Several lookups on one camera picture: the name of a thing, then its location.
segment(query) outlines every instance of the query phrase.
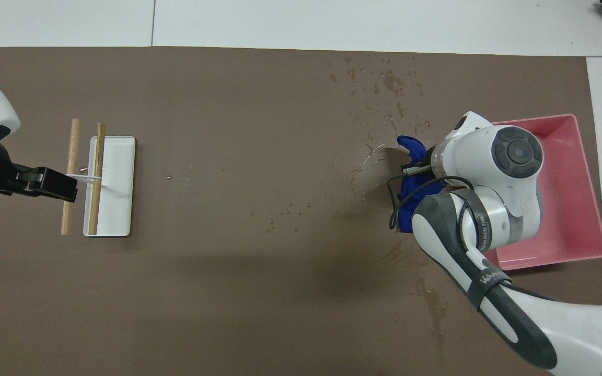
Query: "red container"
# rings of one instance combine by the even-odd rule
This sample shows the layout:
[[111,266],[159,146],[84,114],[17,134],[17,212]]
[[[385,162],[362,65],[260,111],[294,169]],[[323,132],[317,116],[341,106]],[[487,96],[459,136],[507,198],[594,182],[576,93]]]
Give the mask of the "red container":
[[533,238],[491,250],[487,259],[510,271],[602,257],[602,221],[575,116],[495,123],[502,124],[520,126],[542,144],[545,160],[538,186],[544,211]]

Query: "wooden handle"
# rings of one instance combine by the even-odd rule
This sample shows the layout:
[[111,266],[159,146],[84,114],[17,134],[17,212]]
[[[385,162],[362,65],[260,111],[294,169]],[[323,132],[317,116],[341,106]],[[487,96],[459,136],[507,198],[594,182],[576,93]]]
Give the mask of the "wooden handle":
[[[69,138],[69,160],[66,163],[66,173],[76,173],[76,159],[78,156],[78,136],[80,134],[80,119],[71,119],[71,136]],[[71,233],[71,213],[74,203],[64,202],[62,207],[62,230],[60,234],[69,235]]]
[[101,170],[103,168],[103,139],[106,137],[106,125],[100,122],[97,124],[96,135],[96,155],[94,158],[93,176],[94,184],[92,184],[92,196],[90,202],[90,223],[88,226],[88,235],[96,235],[96,226],[99,220],[99,199],[101,198]]

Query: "blue cloth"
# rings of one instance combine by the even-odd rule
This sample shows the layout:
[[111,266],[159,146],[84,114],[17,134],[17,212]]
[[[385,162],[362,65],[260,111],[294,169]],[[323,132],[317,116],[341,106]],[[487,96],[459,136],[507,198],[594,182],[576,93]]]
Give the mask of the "blue cloth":
[[[408,149],[410,159],[412,163],[420,162],[424,159],[427,149],[422,145],[422,143],[410,136],[398,136],[396,141],[402,147]],[[421,173],[414,174],[412,176],[408,176],[403,178],[401,181],[401,193],[397,197],[399,197],[399,201],[406,198],[412,191],[416,190],[418,186],[426,183],[431,180],[432,177],[429,174]],[[430,186],[427,186],[424,190],[421,190],[417,194],[415,194],[410,200],[408,200],[402,207],[399,209],[399,231],[401,232],[413,232],[413,212],[415,208],[420,204],[423,198],[428,195],[435,195],[442,190],[443,186],[440,182],[433,183]]]

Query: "white floor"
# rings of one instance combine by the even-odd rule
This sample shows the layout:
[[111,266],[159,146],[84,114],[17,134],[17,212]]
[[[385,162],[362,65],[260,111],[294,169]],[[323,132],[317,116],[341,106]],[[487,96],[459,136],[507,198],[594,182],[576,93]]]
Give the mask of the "white floor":
[[193,45],[587,56],[602,189],[602,15],[597,3],[0,0],[0,46]]

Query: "brown table surface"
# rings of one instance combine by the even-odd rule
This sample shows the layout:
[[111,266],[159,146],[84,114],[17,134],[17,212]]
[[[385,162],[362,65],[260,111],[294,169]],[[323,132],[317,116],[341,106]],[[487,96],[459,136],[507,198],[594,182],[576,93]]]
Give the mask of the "brown table surface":
[[[383,183],[397,135],[572,113],[599,194],[583,58],[0,48],[0,89],[16,163],[64,171],[72,117],[80,165],[98,121],[137,140],[127,238],[82,235],[82,185],[67,237],[0,195],[0,374],[547,374],[387,229]],[[602,259],[511,275],[602,304]]]

